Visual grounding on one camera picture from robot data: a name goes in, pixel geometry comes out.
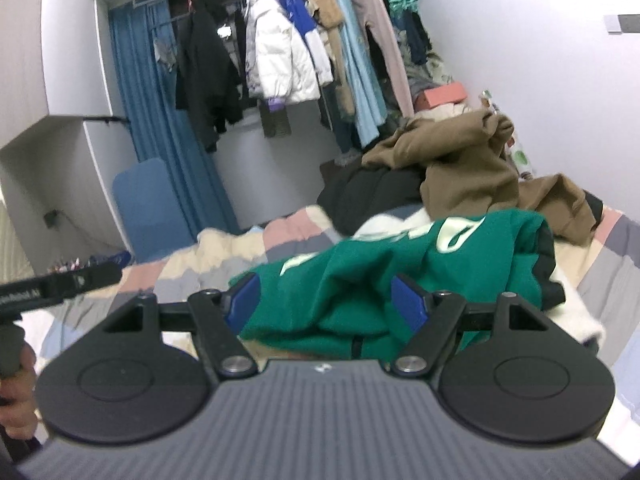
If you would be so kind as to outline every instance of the blue chair back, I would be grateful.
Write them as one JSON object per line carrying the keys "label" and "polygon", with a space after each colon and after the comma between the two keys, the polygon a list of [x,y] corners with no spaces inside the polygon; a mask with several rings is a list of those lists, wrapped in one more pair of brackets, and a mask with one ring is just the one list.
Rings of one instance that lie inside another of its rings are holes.
{"label": "blue chair back", "polygon": [[137,263],[160,260],[195,243],[160,158],[117,174],[113,196]]}

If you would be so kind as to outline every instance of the white puffer jacket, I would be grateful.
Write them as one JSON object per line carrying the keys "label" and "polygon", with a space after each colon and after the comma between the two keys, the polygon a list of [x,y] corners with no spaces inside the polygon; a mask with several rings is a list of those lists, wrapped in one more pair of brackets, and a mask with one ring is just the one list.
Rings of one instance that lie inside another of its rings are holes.
{"label": "white puffer jacket", "polygon": [[[262,97],[270,105],[319,99],[320,89],[309,51],[279,1],[247,0],[247,3],[248,82],[257,83],[255,80],[259,79]],[[249,37],[253,30],[255,52]]]}

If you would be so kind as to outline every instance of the human hand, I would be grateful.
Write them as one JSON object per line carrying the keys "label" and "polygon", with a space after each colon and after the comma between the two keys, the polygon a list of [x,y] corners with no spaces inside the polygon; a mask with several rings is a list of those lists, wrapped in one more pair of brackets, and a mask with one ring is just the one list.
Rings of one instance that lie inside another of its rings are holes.
{"label": "human hand", "polygon": [[29,440],[36,433],[38,417],[33,387],[36,383],[36,354],[25,343],[20,352],[20,371],[0,381],[0,397],[10,404],[0,406],[0,424],[15,440]]}

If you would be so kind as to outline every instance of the green sweatshirt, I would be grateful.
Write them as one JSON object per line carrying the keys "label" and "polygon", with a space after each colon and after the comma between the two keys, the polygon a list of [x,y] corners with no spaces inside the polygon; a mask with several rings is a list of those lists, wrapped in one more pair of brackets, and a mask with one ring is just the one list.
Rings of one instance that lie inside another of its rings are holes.
{"label": "green sweatshirt", "polygon": [[[399,235],[356,236],[253,269],[262,293],[240,336],[343,359],[362,338],[362,358],[390,361],[413,335],[391,303],[399,272],[430,292],[491,302],[508,290],[546,310],[564,301],[562,286],[549,281],[555,266],[551,231],[535,212],[450,217]],[[473,338],[465,334],[464,344]]]}

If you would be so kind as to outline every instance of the red box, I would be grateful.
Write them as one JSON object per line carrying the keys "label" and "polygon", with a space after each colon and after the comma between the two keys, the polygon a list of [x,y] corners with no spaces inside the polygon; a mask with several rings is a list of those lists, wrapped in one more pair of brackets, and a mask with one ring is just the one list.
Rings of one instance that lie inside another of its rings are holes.
{"label": "red box", "polygon": [[462,83],[451,83],[449,85],[424,90],[414,102],[414,111],[431,110],[436,106],[446,103],[461,103],[466,99],[466,90]]}

